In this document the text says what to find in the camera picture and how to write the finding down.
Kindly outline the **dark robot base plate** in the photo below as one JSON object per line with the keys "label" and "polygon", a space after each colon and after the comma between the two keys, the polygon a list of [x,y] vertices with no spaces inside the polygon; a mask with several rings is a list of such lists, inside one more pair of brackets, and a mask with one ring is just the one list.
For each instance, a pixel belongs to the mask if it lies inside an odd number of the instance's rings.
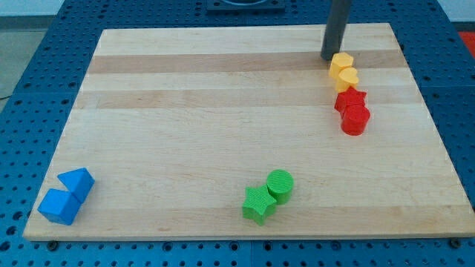
{"label": "dark robot base plate", "polygon": [[284,10],[284,0],[207,0],[206,9],[209,12],[218,11],[259,11]]}

